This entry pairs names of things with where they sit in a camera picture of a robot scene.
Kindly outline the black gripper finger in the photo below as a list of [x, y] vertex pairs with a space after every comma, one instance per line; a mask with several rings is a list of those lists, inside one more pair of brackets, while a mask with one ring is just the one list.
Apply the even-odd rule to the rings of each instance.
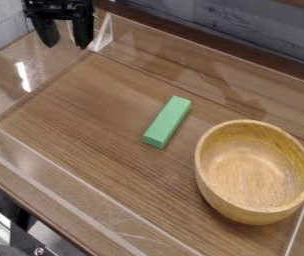
[[75, 43], [86, 49], [94, 40], [94, 16], [76, 16], [72, 20]]
[[59, 33], [56, 22], [51, 19], [35, 17], [32, 19], [32, 24], [43, 43], [50, 48], [52, 48], [59, 43], [59, 40], [60, 40], [60, 33]]

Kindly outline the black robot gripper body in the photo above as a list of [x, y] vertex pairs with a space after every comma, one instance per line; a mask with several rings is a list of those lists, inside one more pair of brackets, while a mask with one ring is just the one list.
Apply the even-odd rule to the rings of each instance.
[[95, 12], [92, 0], [23, 0], [23, 5], [30, 18], [72, 20]]

